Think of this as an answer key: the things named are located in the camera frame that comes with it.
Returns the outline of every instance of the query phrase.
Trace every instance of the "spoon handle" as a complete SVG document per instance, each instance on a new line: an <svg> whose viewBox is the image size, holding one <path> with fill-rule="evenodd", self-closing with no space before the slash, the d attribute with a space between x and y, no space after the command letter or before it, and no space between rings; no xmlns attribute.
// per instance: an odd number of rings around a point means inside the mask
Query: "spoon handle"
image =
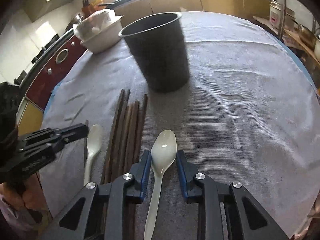
<svg viewBox="0 0 320 240"><path fill-rule="evenodd" d="M91 166L92 166L92 157L89 156L87 158L87 161L85 162L85 167L84 167L84 186L90 182Z"/></svg>
<svg viewBox="0 0 320 240"><path fill-rule="evenodd" d="M144 228L144 240L151 240L153 235L153 230L155 229L156 218L158 213L158 205L161 193L162 176L158 177L155 174L155 184L153 186L153 192L151 197L151 202L149 206L146 226Z"/></svg>

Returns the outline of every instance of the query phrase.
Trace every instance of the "cup rim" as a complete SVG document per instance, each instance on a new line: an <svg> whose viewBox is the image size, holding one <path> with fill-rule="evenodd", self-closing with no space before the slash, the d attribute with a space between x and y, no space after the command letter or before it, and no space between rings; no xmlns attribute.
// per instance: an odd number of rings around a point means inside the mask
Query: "cup rim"
<svg viewBox="0 0 320 240"><path fill-rule="evenodd" d="M145 18L153 17L154 15L159 15L159 14L175 14L177 17L176 17L175 19L173 19L172 21L170 21L170 22L161 24L161 25L159 25L159 26L156 26L156 27L153 27L153 28L150 28L150 29L147 29L147 30L143 30L143 31L141 31L141 32L131 33L131 34L128 34L128 35L123 35L123 34L122 34L122 32L123 32L126 28L128 28L128 27L131 26L131 25L133 25L134 23L136 23L136 22L138 22L138 21L140 21L140 20L143 20L143 19L145 19ZM161 26L167 25L167 24L169 24L169 23L172 23L172 22L174 22L174 21L176 21L176 20L179 20L181 17L182 17L182 13L180 13L180 12L164 12L164 13L151 14L151 15L148 15L148 16L143 17L143 18L141 18L141 19L138 19L138 20L134 21L133 23L128 24L126 27L124 27L124 28L119 32L119 37L125 38L125 37L130 37L130 36L132 36L132 35L144 33L144 32L147 32L147 31L150 31L150 30L159 28L159 27L161 27Z"/></svg>

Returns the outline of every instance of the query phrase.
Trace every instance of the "triangular cutout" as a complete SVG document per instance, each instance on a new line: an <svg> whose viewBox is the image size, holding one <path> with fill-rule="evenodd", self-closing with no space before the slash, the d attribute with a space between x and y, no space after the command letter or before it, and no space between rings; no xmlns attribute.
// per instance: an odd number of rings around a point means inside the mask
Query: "triangular cutout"
<svg viewBox="0 0 320 240"><path fill-rule="evenodd" d="M75 231L78 227L80 215L84 206L85 198L80 198L77 203L60 220L59 226Z"/></svg>
<svg viewBox="0 0 320 240"><path fill-rule="evenodd" d="M262 214L255 208L255 206L251 203L251 201L243 197L242 203L244 206L245 213L248 218L249 227L251 230L256 230L262 227L265 227L268 225L265 218L262 216Z"/></svg>

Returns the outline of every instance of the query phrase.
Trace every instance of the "hand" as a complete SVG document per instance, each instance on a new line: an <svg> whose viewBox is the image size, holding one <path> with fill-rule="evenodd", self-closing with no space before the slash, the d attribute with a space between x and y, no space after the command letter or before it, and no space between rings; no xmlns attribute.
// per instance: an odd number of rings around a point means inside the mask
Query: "hand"
<svg viewBox="0 0 320 240"><path fill-rule="evenodd" d="M31 175L30 178L24 181L24 185L26 186L26 191L21 197L14 189L9 188L6 183L2 183L0 184L0 195L3 195L4 199L16 210L23 206L33 210L44 208L46 202L36 174Z"/></svg>

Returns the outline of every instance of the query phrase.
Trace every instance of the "person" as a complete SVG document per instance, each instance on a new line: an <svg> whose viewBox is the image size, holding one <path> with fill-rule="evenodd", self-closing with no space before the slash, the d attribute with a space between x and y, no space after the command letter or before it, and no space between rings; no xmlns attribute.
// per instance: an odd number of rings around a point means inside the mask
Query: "person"
<svg viewBox="0 0 320 240"><path fill-rule="evenodd" d="M20 196L7 183L0 184L0 228L4 239L33 240L38 236L39 224L26 210L42 211L47 206L37 174L25 180L24 185L26 190Z"/></svg>

